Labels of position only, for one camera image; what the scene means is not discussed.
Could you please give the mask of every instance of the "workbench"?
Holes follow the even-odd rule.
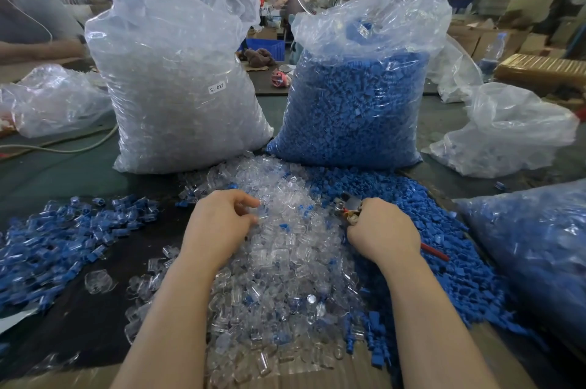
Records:
[[[270,71],[249,73],[257,91],[270,91]],[[287,103],[286,96],[260,95],[259,103],[276,134],[281,127]],[[417,132],[417,147],[422,149],[443,137],[447,131],[456,130],[467,122],[463,104],[443,104],[436,95],[422,99]],[[113,114],[98,122],[93,129],[109,129],[115,123]],[[88,138],[70,141],[59,149],[78,149],[99,141],[106,131]],[[29,143],[38,145],[55,136],[28,140],[10,136],[2,143]],[[553,182],[568,182],[583,178],[586,173],[584,152],[586,128],[580,126],[576,143],[559,151],[554,165],[539,171],[520,172],[499,181],[509,191],[527,189]],[[10,358],[0,362],[0,378],[25,375],[49,353],[58,351],[61,358],[81,352],[76,366],[95,367],[120,363],[128,343],[122,333],[126,320],[124,311],[132,304],[125,297],[128,278],[141,275],[149,258],[160,256],[166,244],[179,245],[189,209],[176,208],[173,203],[179,192],[176,175],[132,175],[113,170],[118,155],[117,137],[89,152],[76,155],[34,152],[14,159],[0,161],[0,231],[11,216],[25,217],[39,211],[50,200],[69,200],[71,196],[100,196],[103,198],[135,193],[161,201],[163,212],[158,222],[133,233],[128,241],[114,245],[111,257],[84,268],[57,299],[54,307],[42,317],[34,315],[2,335],[0,341],[11,343]],[[424,155],[424,160],[403,173],[429,188],[442,205],[449,207],[450,200],[494,194],[494,180],[463,178],[458,173]],[[119,281],[118,287],[105,295],[90,295],[83,284],[83,276],[93,269],[106,268]],[[481,349],[491,350],[489,365],[495,373],[504,375],[516,372],[511,381],[499,378],[503,388],[543,387],[565,389],[573,387],[584,368],[580,368],[572,356],[560,355],[556,362],[547,357],[529,340],[496,331],[488,325],[474,334]],[[533,379],[519,380],[519,373],[526,371]]]

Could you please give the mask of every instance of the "person in gray shirt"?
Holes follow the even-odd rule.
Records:
[[[84,54],[83,29],[59,0],[0,0],[0,64]]]

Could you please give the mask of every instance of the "brown cloth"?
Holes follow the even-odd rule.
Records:
[[[258,51],[248,49],[244,52],[244,55],[248,59],[248,65],[253,68],[268,67],[277,64],[271,53],[264,48],[260,48]]]

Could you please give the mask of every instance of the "person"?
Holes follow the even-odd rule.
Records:
[[[211,193],[187,223],[183,246],[111,389],[201,388],[206,315],[216,271],[258,222],[247,207],[260,201],[241,190]],[[348,239],[377,263],[392,298],[406,389],[496,389],[447,294],[420,254],[413,222],[397,206],[365,199]]]
[[[83,29],[59,0],[0,0],[0,64],[84,57]]]
[[[275,0],[273,2],[275,9],[282,8],[281,17],[287,19],[289,15],[303,13],[305,10],[301,6],[299,0]]]

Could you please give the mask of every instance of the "red tool handle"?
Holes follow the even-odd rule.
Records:
[[[432,246],[427,245],[425,243],[421,243],[421,250],[423,252],[435,256],[436,258],[439,258],[440,260],[444,260],[445,262],[448,262],[450,260],[450,257],[448,255],[440,252],[439,250],[434,249]]]

